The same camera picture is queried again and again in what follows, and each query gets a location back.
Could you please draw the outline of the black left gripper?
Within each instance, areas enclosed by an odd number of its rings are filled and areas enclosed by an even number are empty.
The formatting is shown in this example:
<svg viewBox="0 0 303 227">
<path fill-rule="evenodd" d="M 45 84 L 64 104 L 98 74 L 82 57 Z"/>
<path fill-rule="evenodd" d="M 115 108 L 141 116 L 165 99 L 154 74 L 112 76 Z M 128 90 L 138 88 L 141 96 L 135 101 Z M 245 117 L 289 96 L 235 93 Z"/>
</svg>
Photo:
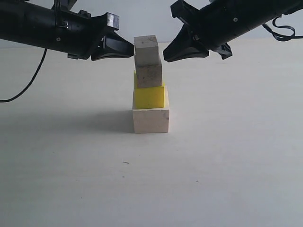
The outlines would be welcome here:
<svg viewBox="0 0 303 227">
<path fill-rule="evenodd" d="M 79 13 L 60 10 L 43 24 L 46 25 L 46 31 L 42 32 L 43 47 L 64 52 L 69 58 L 86 60 L 91 57 L 92 61 L 97 61 L 134 55 L 134 45 L 111 32 L 120 28 L 118 15 L 107 12 L 92 17 L 83 10 Z"/>
</svg>

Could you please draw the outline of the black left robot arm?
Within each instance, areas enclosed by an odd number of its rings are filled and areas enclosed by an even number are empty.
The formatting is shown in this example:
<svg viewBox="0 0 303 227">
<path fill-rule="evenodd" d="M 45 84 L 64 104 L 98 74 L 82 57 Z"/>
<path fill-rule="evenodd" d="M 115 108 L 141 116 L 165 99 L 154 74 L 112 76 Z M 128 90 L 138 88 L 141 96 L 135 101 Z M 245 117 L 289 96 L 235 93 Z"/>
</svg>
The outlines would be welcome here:
<svg viewBox="0 0 303 227">
<path fill-rule="evenodd" d="M 119 36 L 120 18 L 112 13 L 93 17 L 71 9 L 74 0 L 56 0 L 48 9 L 27 0 L 0 2 L 0 37 L 16 43 L 66 53 L 68 58 L 97 61 L 129 58 L 134 45 Z"/>
</svg>

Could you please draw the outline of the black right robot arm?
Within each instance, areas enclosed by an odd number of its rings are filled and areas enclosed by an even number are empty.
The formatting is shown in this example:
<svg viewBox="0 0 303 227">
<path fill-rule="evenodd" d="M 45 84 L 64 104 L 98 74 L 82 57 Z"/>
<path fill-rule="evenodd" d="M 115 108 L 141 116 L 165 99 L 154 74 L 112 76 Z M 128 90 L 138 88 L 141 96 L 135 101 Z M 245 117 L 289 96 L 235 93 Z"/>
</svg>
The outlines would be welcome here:
<svg viewBox="0 0 303 227">
<path fill-rule="evenodd" d="M 170 9 L 183 26 L 163 51 L 164 60 L 205 58 L 210 51 L 225 60 L 232 56 L 229 41 L 302 8 L 301 0 L 213 0 L 201 9 L 178 0 Z"/>
</svg>

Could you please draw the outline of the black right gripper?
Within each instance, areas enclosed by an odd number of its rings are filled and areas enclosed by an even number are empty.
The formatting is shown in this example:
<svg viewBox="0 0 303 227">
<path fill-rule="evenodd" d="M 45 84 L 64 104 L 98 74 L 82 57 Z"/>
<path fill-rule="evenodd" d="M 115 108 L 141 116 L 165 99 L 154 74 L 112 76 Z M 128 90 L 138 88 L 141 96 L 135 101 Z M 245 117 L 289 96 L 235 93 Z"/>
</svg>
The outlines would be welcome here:
<svg viewBox="0 0 303 227">
<path fill-rule="evenodd" d="M 209 52 L 218 53 L 223 60 L 232 56 L 228 42 L 238 36 L 231 15 L 233 0 L 215 0 L 197 9 L 184 0 L 170 6 L 173 18 L 183 26 L 173 41 L 164 49 L 167 62 L 188 58 L 206 58 Z"/>
</svg>

